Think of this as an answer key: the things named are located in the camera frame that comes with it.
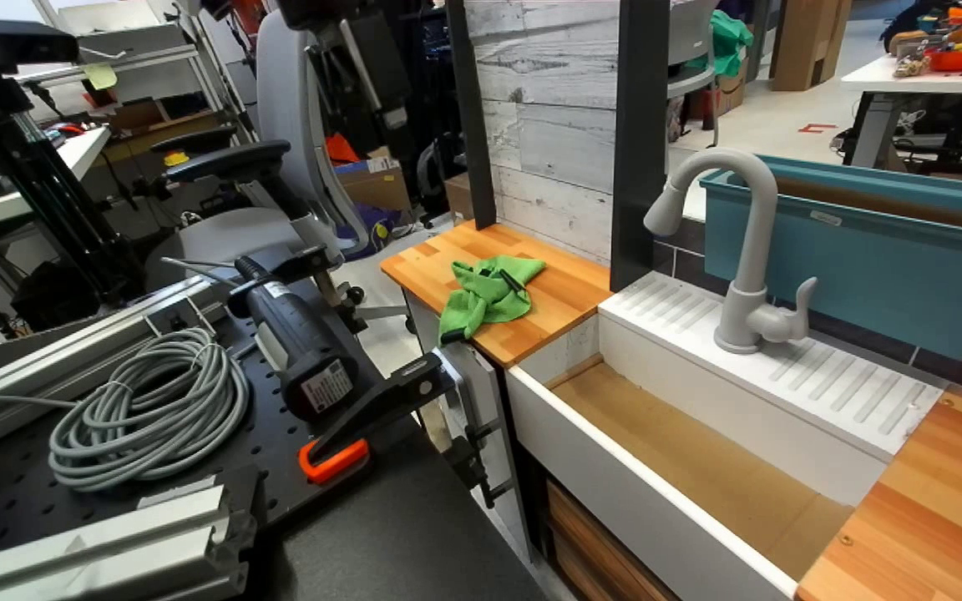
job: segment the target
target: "pegboard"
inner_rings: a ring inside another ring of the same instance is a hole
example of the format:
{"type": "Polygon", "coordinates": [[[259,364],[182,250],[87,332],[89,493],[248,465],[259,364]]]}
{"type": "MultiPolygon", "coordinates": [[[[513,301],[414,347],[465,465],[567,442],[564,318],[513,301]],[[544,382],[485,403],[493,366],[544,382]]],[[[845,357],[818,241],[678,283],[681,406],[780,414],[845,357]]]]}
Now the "pegboard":
{"type": "MultiPolygon", "coordinates": [[[[309,303],[324,306],[309,281],[297,282],[291,288],[309,303]]],[[[364,359],[362,347],[335,313],[323,311],[323,316],[347,349],[362,359],[356,386],[370,387],[381,381],[377,368],[364,359]]],[[[225,318],[214,328],[218,342],[233,351],[249,345],[255,335],[251,321],[225,318]]],[[[280,382],[257,349],[241,357],[240,364],[251,381],[251,403],[243,422],[216,452],[171,478],[127,482],[99,493],[78,493],[61,486],[47,464],[47,441],[64,410],[52,411],[0,440],[0,550],[118,516],[135,509],[142,497],[168,488],[211,475],[220,479],[235,477],[232,475],[238,472],[257,471],[260,481],[252,513],[261,531],[300,513],[319,497],[347,486],[370,467],[367,460],[324,486],[307,482],[296,460],[298,450],[320,435],[333,416],[308,425],[287,411],[280,396],[280,382]]]]}

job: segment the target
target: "butcher block countertop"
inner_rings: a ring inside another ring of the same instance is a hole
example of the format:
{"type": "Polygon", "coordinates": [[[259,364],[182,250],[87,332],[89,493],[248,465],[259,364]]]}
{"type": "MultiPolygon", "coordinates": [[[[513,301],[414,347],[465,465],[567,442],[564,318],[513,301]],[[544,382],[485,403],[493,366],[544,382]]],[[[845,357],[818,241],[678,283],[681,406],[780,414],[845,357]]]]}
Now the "butcher block countertop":
{"type": "Polygon", "coordinates": [[[962,601],[962,388],[927,414],[797,596],[962,601]]]}
{"type": "Polygon", "coordinates": [[[547,266],[526,290],[534,305],[526,315],[508,323],[484,324],[473,336],[474,345],[501,366],[512,366],[558,335],[596,313],[610,296],[610,271],[580,256],[508,228],[490,225],[478,230],[473,221],[455,225],[381,263],[381,270],[398,285],[437,313],[443,311],[451,290],[461,288],[451,273],[451,262],[470,265],[496,255],[540,259],[547,266]]]}

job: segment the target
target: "gray faucet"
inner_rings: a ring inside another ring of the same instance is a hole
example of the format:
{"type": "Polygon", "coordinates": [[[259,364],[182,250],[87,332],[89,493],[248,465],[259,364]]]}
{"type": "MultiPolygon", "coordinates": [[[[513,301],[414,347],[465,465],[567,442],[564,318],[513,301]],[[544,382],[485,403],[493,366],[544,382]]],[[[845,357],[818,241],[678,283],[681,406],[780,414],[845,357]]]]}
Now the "gray faucet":
{"type": "Polygon", "coordinates": [[[808,278],[797,288],[797,310],[779,309],[767,303],[767,254],[771,251],[771,234],[778,208],[778,183],[767,164],[758,156],[738,149],[703,149],[692,155],[667,180],[667,186],[656,199],[645,227],[653,235],[668,236],[678,231],[685,193],[692,180],[706,169],[729,169],[741,175],[752,191],[752,208],[748,210],[737,277],[730,282],[722,319],[715,330],[715,343],[737,354],[755,353],[759,338],[770,342],[799,340],[808,335],[808,302],[812,299],[818,278],[808,278]]]}

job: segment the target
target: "gray office chair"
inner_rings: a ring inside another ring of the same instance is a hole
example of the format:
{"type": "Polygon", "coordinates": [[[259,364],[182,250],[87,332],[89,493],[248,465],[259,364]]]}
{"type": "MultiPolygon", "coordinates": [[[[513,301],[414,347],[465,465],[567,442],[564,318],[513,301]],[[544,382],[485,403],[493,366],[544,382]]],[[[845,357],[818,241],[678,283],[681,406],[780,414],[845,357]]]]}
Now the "gray office chair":
{"type": "Polygon", "coordinates": [[[669,42],[667,64],[676,65],[707,54],[707,65],[703,71],[683,68],[667,81],[667,99],[678,98],[683,94],[709,88],[711,91],[711,114],[714,115],[715,130],[711,135],[711,145],[718,145],[718,94],[715,73],[715,49],[711,42],[711,13],[715,11],[718,0],[688,0],[671,4],[671,41],[669,42]]]}
{"type": "MultiPolygon", "coordinates": [[[[179,267],[161,262],[161,256],[221,262],[272,246],[295,252],[324,243],[329,260],[341,264],[344,254],[369,244],[369,231],[325,151],[316,77],[306,60],[306,46],[315,41],[309,32],[290,30],[280,11],[262,19],[257,125],[263,142],[203,154],[165,172],[173,182],[211,175],[242,184],[255,182],[259,185],[244,187],[259,206],[207,218],[158,245],[146,262],[149,289],[183,275],[179,267]],[[336,225],[350,227],[354,239],[338,239],[336,225]]],[[[407,314],[406,306],[356,311],[363,320],[407,314]]]]}

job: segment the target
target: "teal bin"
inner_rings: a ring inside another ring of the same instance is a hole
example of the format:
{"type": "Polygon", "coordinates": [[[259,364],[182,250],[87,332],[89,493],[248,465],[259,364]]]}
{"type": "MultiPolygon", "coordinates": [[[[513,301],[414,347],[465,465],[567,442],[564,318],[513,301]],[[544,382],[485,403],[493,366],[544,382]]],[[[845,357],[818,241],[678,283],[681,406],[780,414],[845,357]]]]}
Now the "teal bin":
{"type": "MultiPolygon", "coordinates": [[[[761,156],[779,179],[962,210],[962,182],[761,156]]],[[[733,279],[751,195],[740,176],[702,179],[705,269],[733,279]]],[[[962,361],[962,228],[780,194],[767,288],[793,301],[817,276],[812,308],[962,361]]]]}

